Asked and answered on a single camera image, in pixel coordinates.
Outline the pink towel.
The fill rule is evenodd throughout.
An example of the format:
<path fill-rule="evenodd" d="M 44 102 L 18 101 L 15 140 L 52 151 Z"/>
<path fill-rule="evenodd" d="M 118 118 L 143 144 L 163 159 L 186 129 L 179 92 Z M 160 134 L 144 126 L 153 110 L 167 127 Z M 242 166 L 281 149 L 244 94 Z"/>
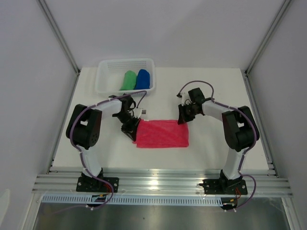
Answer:
<path fill-rule="evenodd" d="M 136 147 L 142 149 L 186 148 L 189 128 L 177 120 L 141 120 L 137 128 Z"/>

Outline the green towel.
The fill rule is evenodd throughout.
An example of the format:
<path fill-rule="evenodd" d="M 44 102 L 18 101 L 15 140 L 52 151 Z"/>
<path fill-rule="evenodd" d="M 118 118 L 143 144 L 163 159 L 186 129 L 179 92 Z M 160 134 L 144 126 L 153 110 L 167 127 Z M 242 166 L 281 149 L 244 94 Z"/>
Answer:
<path fill-rule="evenodd" d="M 123 79 L 123 83 L 122 83 L 120 90 L 121 91 L 134 90 L 136 86 L 136 79 L 137 79 L 137 75 L 134 71 L 131 71 L 131 70 L 127 71 L 124 74 L 124 79 Z"/>

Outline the blue towel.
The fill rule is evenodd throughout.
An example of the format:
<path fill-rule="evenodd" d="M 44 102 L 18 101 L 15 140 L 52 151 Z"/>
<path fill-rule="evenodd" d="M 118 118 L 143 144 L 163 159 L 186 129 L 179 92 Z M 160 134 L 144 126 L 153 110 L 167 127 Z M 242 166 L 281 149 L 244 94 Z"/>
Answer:
<path fill-rule="evenodd" d="M 150 88 L 150 73 L 145 70 L 141 69 L 138 72 L 136 78 L 136 85 L 134 87 L 135 90 L 144 90 Z"/>

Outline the white plastic basket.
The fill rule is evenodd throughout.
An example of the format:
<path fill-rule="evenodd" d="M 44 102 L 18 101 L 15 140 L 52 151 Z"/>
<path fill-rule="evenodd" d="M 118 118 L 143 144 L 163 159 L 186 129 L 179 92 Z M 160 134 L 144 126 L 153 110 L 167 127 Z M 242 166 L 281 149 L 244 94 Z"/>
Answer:
<path fill-rule="evenodd" d="M 141 89 L 121 90 L 124 82 L 124 75 L 127 71 L 138 74 L 140 70 L 145 70 L 149 74 L 149 88 L 145 89 L 147 94 L 156 88 L 155 64 L 150 58 L 126 58 L 104 60 L 98 64 L 94 83 L 95 92 L 103 95 L 123 95 L 136 92 L 137 95 L 144 95 Z"/>

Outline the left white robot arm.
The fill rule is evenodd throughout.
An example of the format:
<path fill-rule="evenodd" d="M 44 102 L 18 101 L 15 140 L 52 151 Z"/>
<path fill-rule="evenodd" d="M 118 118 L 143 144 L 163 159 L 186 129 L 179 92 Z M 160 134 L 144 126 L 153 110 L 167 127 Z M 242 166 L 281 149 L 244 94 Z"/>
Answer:
<path fill-rule="evenodd" d="M 89 177 L 87 186 L 92 191 L 98 192 L 104 187 L 104 179 L 99 177 L 103 169 L 98 162 L 97 153 L 91 150 L 99 140 L 103 119 L 117 118 L 122 123 L 121 132 L 136 141 L 141 115 L 145 113 L 130 94 L 111 95 L 107 100 L 91 106 L 75 106 L 66 129 L 66 137 L 79 152 L 83 174 Z"/>

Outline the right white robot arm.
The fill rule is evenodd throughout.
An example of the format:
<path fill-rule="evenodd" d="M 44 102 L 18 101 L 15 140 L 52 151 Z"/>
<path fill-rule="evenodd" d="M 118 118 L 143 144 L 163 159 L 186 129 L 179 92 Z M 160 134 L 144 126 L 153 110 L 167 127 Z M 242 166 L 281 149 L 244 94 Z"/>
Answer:
<path fill-rule="evenodd" d="M 200 88 L 188 93 L 179 92 L 178 124 L 182 125 L 195 119 L 197 115 L 213 117 L 223 123 L 224 138 L 229 147 L 227 160 L 220 172 L 219 188 L 230 193 L 242 180 L 240 174 L 246 153 L 254 147 L 260 135 L 251 110 L 247 106 L 239 108 L 224 105 L 213 98 L 206 98 Z"/>

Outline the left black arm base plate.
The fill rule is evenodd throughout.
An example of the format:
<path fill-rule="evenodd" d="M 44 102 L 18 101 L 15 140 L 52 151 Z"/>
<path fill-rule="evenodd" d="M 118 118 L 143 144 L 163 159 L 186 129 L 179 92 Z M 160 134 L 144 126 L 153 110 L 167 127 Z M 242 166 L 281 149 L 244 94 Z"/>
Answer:
<path fill-rule="evenodd" d="M 114 193 L 118 192 L 119 178 L 118 177 L 105 177 L 103 180 L 107 181 L 113 186 Z M 111 188 L 106 183 L 96 180 L 92 177 L 79 177 L 77 186 L 77 192 L 89 192 L 89 193 L 111 193 Z"/>

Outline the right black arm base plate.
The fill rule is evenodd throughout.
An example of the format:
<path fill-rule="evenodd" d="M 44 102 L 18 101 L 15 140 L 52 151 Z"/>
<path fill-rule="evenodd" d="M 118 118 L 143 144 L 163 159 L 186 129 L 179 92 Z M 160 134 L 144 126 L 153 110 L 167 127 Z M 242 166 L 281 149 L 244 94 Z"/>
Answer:
<path fill-rule="evenodd" d="M 204 179 L 199 183 L 207 195 L 247 195 L 248 190 L 245 180 Z"/>

